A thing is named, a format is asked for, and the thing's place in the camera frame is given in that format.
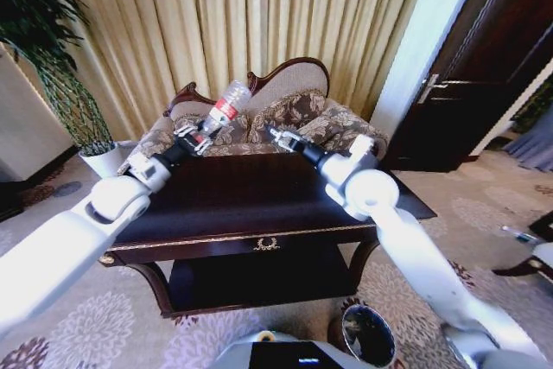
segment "potted plant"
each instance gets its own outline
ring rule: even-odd
[[[79,148],[79,155],[101,176],[115,175],[123,161],[92,95],[76,78],[67,52],[78,37],[67,20],[87,24],[80,0],[2,0],[0,41],[36,69],[44,98]]]

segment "table lower shelf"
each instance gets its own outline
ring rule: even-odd
[[[177,260],[168,282],[171,315],[350,296],[356,289],[331,244]]]

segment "gold trim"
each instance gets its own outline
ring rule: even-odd
[[[530,265],[530,267],[536,268],[538,270],[542,268],[542,263],[540,263],[536,259],[531,259],[530,261],[528,261],[528,264]]]
[[[260,238],[257,240],[257,246],[253,248],[253,251],[272,251],[272,250],[279,250],[280,246],[277,245],[277,239],[271,238],[270,244],[265,245],[263,243],[264,238]]]
[[[102,257],[98,258],[98,261],[102,264],[110,265],[115,263],[115,258],[111,255],[104,254]]]
[[[193,244],[205,244],[209,242],[226,242],[226,241],[238,241],[241,239],[259,239],[259,238],[273,238],[273,237],[283,237],[287,235],[300,235],[304,233],[315,233],[315,232],[331,232],[331,231],[345,231],[348,229],[360,229],[360,228],[373,228],[374,224],[364,224],[364,225],[350,225],[350,226],[336,226],[334,228],[320,228],[320,229],[304,229],[301,231],[287,231],[279,233],[262,233],[258,235],[251,236],[230,236],[230,237],[218,237],[218,238],[209,238],[209,239],[190,239],[184,241],[171,241],[171,242],[159,242],[153,244],[135,244],[135,245],[122,245],[122,246],[113,246],[107,252],[110,251],[128,251],[128,250],[142,250],[146,248],[160,248],[162,246],[178,246],[178,245],[193,245]]]
[[[548,276],[547,274],[545,274],[543,271],[538,271],[537,272],[540,276],[542,276],[543,278],[545,278],[547,281],[549,281],[550,283],[553,284],[553,279]]]

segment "white wall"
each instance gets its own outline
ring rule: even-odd
[[[464,2],[416,1],[371,118],[371,124],[390,137],[409,110]]]
[[[518,110],[526,103],[526,101],[532,96],[534,92],[543,84],[543,82],[549,78],[553,73],[553,59],[550,60],[537,77],[526,87],[526,89],[520,94],[520,97],[514,102],[513,105],[506,111],[506,113],[499,119],[499,121],[492,127],[489,133],[482,139],[482,141],[476,146],[470,156],[479,155],[482,150],[498,135],[506,131],[511,123],[511,118]]]
[[[72,144],[9,53],[0,48],[0,180],[26,180]]]

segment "table drawer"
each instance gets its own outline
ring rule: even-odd
[[[287,248],[311,249],[320,244],[343,244],[368,239],[373,226],[344,227],[331,230],[287,232],[251,237],[225,237],[201,241],[169,241],[141,245],[113,246],[100,260],[104,265],[144,264],[172,259],[214,257],[220,255],[279,251]]]

